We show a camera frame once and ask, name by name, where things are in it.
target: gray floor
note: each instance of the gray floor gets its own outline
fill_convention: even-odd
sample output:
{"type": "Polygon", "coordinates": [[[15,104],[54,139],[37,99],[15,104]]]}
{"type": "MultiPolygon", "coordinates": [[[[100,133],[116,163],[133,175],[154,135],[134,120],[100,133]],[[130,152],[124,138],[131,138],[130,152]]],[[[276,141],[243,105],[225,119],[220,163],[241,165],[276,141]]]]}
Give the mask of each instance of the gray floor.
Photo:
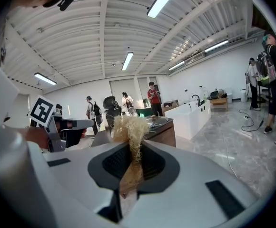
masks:
{"type": "Polygon", "coordinates": [[[261,197],[276,186],[276,130],[263,134],[267,118],[264,107],[261,112],[245,111],[255,125],[244,129],[257,129],[265,116],[263,126],[254,132],[242,131],[241,127],[251,125],[252,121],[244,119],[245,115],[238,111],[249,107],[249,102],[233,102],[228,111],[212,108],[211,119],[191,141],[176,136],[176,143],[177,148],[202,154],[232,172],[228,148],[230,165],[237,177],[261,197]]]}

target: hand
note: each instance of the hand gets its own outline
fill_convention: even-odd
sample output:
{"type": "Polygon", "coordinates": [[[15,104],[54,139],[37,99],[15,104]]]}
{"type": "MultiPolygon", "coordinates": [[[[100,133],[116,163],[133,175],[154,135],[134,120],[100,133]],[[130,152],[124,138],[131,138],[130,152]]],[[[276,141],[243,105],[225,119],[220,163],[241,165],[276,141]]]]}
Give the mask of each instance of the hand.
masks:
{"type": "MultiPolygon", "coordinates": [[[[56,122],[56,127],[58,132],[60,132],[60,123],[56,122]]],[[[72,128],[72,123],[71,122],[67,122],[67,127],[70,129],[72,128]]],[[[48,134],[45,130],[45,128],[40,128],[40,127],[29,127],[29,128],[23,128],[23,129],[17,129],[18,132],[23,136],[23,138],[26,141],[30,141],[30,142],[34,142],[36,144],[38,144],[38,146],[41,149],[49,149],[48,146],[48,134]]],[[[86,133],[86,129],[83,130],[83,133],[81,135],[81,138],[85,138],[85,133],[86,133]]]]}

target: headset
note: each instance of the headset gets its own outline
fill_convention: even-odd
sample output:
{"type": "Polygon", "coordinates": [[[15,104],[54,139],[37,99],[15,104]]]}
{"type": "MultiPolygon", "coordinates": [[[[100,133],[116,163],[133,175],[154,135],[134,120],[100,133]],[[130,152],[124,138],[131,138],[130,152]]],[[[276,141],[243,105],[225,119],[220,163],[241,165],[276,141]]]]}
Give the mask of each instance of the headset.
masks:
{"type": "MultiPolygon", "coordinates": [[[[43,5],[43,7],[45,8],[50,8],[54,5],[56,5],[58,2],[60,2],[61,0],[52,0],[48,3],[45,3],[43,5]]],[[[62,0],[59,4],[58,4],[58,7],[60,8],[61,11],[65,11],[69,5],[73,2],[74,0],[62,0]]]]}

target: backpack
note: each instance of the backpack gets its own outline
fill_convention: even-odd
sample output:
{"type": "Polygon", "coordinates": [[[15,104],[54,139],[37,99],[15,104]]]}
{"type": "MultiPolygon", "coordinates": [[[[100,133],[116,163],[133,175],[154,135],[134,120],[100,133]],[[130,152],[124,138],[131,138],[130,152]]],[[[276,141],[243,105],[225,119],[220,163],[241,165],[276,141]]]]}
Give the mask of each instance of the backpack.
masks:
{"type": "Polygon", "coordinates": [[[249,70],[247,70],[247,72],[245,72],[245,76],[246,76],[246,84],[250,84],[250,74],[249,74],[249,70]]]}
{"type": "Polygon", "coordinates": [[[131,107],[133,107],[133,104],[132,104],[132,102],[131,102],[130,99],[126,99],[125,104],[127,105],[128,109],[131,108],[131,107]]]}
{"type": "Polygon", "coordinates": [[[267,52],[263,51],[256,58],[256,68],[260,75],[260,81],[264,85],[268,85],[276,80],[275,65],[270,56],[270,49],[272,45],[268,46],[267,52]]]}
{"type": "Polygon", "coordinates": [[[102,115],[102,112],[101,112],[101,109],[100,107],[97,105],[97,103],[95,102],[95,104],[91,104],[91,116],[92,117],[97,117],[97,116],[101,116],[102,115]]]}

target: white bathtub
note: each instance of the white bathtub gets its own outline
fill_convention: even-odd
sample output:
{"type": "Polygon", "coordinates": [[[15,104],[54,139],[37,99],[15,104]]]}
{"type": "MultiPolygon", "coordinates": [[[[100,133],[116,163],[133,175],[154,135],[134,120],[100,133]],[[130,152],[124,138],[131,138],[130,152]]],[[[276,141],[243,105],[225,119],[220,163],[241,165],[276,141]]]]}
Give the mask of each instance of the white bathtub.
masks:
{"type": "Polygon", "coordinates": [[[211,117],[210,101],[192,109],[188,104],[165,112],[165,116],[174,119],[175,135],[191,140],[211,117]]]}

